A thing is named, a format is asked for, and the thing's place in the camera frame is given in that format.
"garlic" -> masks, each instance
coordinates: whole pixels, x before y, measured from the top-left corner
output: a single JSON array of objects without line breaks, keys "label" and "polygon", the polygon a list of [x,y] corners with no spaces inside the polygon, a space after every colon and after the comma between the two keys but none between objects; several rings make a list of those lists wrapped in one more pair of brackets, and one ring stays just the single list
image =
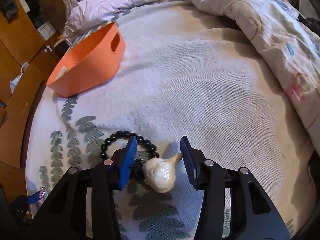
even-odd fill
[{"label": "garlic", "polygon": [[152,158],[146,161],[142,166],[146,182],[159,193],[168,192],[174,186],[176,180],[175,167],[181,159],[182,153],[176,153],[166,160]]}]

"blanket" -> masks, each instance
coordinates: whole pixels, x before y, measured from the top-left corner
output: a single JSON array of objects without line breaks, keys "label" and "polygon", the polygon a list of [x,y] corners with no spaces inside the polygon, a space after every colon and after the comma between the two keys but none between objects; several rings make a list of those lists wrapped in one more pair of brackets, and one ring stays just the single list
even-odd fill
[{"label": "blanket", "polygon": [[63,37],[72,43],[81,34],[103,24],[116,21],[124,10],[159,0],[83,0],[78,2],[70,14],[63,30]]},{"label": "blanket", "polygon": [[[113,79],[69,99],[45,90],[28,147],[28,193],[52,189],[71,166],[94,167],[101,161],[100,145],[117,130],[151,140],[163,158],[179,152],[187,135],[222,167],[248,167],[291,235],[299,230],[316,199],[307,168],[314,148],[278,81],[235,22],[180,1],[133,8],[117,24],[126,50]],[[125,144],[117,140],[107,154]],[[141,157],[147,154],[138,148]],[[183,162],[176,178],[167,194],[134,179],[115,191],[123,239],[193,239],[203,192],[189,184]],[[224,236],[229,220],[226,191]]]},{"label": "blanket", "polygon": [[236,21],[298,112],[320,154],[319,37],[306,32],[286,0],[189,0],[200,11]]}]

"wooden cabinet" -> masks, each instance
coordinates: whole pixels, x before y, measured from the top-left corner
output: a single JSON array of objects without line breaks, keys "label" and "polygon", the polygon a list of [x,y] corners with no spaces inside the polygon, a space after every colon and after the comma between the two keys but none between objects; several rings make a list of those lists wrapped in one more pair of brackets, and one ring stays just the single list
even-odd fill
[{"label": "wooden cabinet", "polygon": [[16,3],[19,11],[10,22],[0,12],[0,40],[22,66],[23,63],[30,62],[44,46],[44,40],[33,26],[19,0],[16,0]]},{"label": "wooden cabinet", "polygon": [[10,81],[20,75],[20,65],[0,41],[0,100],[7,104],[11,97]]},{"label": "wooden cabinet", "polygon": [[54,59],[59,62],[60,57],[54,52],[54,45],[57,43],[59,40],[60,33],[55,32],[46,42],[45,42],[45,47],[48,49],[50,55],[54,57]]},{"label": "wooden cabinet", "polygon": [[27,194],[24,171],[0,162],[0,180],[9,203],[18,195]]},{"label": "wooden cabinet", "polygon": [[[0,182],[11,202],[26,194],[24,161],[33,114],[45,81],[57,61],[44,48],[39,35],[19,0],[18,15],[7,21],[0,12]],[[29,66],[11,93],[10,81],[20,75],[21,65]]]},{"label": "wooden cabinet", "polygon": [[66,7],[62,0],[38,0],[43,12],[47,15],[56,30],[64,28],[66,23]]},{"label": "wooden cabinet", "polygon": [[43,47],[29,63],[29,66],[36,66],[42,72],[44,80],[47,80],[57,63],[49,53],[49,50]]},{"label": "wooden cabinet", "polygon": [[29,111],[43,81],[41,71],[30,64],[5,108],[0,126],[0,161],[17,169],[20,169],[21,146]]}]

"leaf pattern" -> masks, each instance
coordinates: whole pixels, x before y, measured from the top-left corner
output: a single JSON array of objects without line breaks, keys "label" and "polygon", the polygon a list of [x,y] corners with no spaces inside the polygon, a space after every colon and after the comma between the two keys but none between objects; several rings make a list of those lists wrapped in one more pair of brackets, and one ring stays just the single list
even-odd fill
[{"label": "leaf pattern", "polygon": [[76,166],[80,168],[79,164],[82,163],[81,160],[81,151],[80,148],[78,147],[79,140],[77,139],[77,134],[76,131],[70,126],[68,123],[71,121],[71,114],[73,113],[72,108],[75,107],[77,104],[78,97],[74,96],[66,100],[65,104],[63,105],[63,108],[61,110],[61,118],[62,122],[66,125],[67,129],[67,140],[68,140],[68,154],[67,157],[68,159],[68,166]]},{"label": "leaf pattern", "polygon": [[93,168],[100,162],[100,149],[104,140],[101,138],[103,132],[100,131],[93,122],[95,116],[85,116],[76,122],[80,133],[84,133],[84,142],[87,142],[86,154],[88,154],[88,163]]},{"label": "leaf pattern", "polygon": [[45,187],[48,190],[48,192],[50,192],[50,183],[49,183],[47,167],[40,166],[39,172],[40,172],[40,179],[41,179],[42,186]]},{"label": "leaf pattern", "polygon": [[[122,220],[122,216],[120,214],[120,212],[116,209],[116,216],[117,216],[117,220]],[[120,224],[118,222],[119,225],[119,230],[121,232],[121,238],[122,240],[130,240],[129,237],[127,237],[126,235],[124,235],[123,233],[126,232],[127,230],[124,228],[124,226],[122,224]]]},{"label": "leaf pattern", "polygon": [[63,170],[62,170],[62,153],[61,151],[62,149],[62,132],[61,131],[54,131],[50,138],[52,138],[51,140],[51,167],[53,167],[53,169],[51,170],[51,182],[52,182],[52,187],[54,187],[57,182],[61,179],[61,177],[63,176]]},{"label": "leaf pattern", "polygon": [[293,219],[290,219],[288,222],[286,222],[286,227],[289,231],[289,235],[290,235],[290,238],[292,238],[294,236],[294,229],[293,229]]},{"label": "leaf pattern", "polygon": [[[147,152],[138,151],[136,159],[143,162],[149,159]],[[169,192],[160,194],[146,185],[143,180],[130,180],[127,189],[132,194],[129,206],[137,206],[133,211],[134,220],[142,220],[139,224],[140,232],[148,232],[146,240],[185,239],[190,235],[184,232],[182,221],[172,217],[178,215],[178,209],[166,201],[172,200]]]}]

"orange plastic basket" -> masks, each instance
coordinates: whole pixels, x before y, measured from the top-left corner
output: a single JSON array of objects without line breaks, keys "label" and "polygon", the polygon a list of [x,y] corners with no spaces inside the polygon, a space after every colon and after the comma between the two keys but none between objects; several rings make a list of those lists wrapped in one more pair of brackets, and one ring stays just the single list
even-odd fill
[{"label": "orange plastic basket", "polygon": [[63,97],[83,92],[111,79],[124,53],[124,40],[115,23],[90,34],[69,49],[51,73],[47,86]]}]

